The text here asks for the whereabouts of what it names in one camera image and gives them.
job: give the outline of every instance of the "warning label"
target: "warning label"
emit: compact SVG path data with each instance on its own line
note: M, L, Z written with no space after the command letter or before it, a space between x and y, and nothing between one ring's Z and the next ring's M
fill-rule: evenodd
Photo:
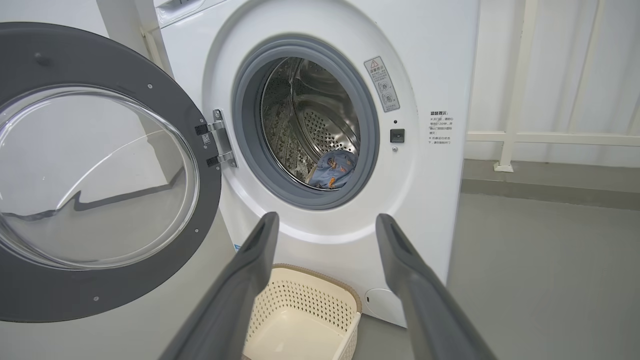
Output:
M448 111L432 111L429 121L429 144L450 145L453 136L453 117Z
M396 96L396 90L393 83L391 83L391 77L385 68L385 64L382 62L381 57L373 58L364 62L364 66L371 80L376 85L380 101L382 102L382 108L386 112L396 110L400 108L400 102Z

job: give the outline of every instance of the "hinge bracket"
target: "hinge bracket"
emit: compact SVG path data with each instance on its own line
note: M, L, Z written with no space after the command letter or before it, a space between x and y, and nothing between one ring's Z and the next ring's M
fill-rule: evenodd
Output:
M228 163L232 167L237 167L236 157L231 149L229 135L227 134L227 127L225 126L221 110L215 109L213 111L213 122L211 124L207 124L207 130L209 130L216 139L218 154L220 154L215 158L208 159L207 164L211 167L217 164Z

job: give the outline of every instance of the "plastic basket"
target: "plastic basket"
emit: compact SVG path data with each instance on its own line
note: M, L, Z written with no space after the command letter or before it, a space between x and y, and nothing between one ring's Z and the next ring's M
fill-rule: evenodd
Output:
M274 265L253 303L245 360L350 360L360 297L353 288L298 266Z

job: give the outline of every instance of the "blue clothing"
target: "blue clothing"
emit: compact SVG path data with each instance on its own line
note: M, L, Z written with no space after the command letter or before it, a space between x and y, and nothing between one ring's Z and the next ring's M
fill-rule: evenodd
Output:
M358 156L346 150L332 150L323 155L311 175L309 185L320 189L342 188L356 167Z

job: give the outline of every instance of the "washing machine door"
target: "washing machine door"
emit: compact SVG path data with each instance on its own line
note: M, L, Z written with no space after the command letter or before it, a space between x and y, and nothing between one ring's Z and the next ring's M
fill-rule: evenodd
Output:
M93 33L3 23L0 49L0 320L82 318L150 292L216 214L204 117L161 69Z

